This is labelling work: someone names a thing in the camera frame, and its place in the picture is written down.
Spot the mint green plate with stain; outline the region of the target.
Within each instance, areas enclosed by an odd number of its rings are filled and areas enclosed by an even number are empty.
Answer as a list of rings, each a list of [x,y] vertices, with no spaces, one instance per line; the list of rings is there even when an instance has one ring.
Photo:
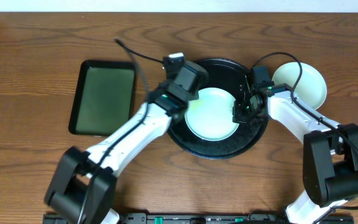
[[[189,102],[185,122],[190,131],[207,141],[222,141],[233,135],[239,123],[233,119],[235,98],[220,88],[204,88]]]

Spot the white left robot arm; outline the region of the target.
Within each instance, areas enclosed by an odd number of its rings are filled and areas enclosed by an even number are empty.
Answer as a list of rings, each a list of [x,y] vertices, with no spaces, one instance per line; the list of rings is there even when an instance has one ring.
[[[117,223],[112,209],[117,178],[145,146],[181,121],[191,100],[208,81],[208,72],[185,61],[168,65],[171,76],[149,93],[138,112],[102,142],[61,157],[44,202],[68,223]]]

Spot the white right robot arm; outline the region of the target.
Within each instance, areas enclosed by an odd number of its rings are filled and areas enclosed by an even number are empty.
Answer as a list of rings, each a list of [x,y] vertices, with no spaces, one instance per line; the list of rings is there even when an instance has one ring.
[[[330,213],[358,210],[346,202],[358,197],[358,126],[326,118],[297,97],[287,84],[255,85],[234,102],[235,123],[272,119],[303,145],[302,194],[285,209],[290,223],[321,223]]]

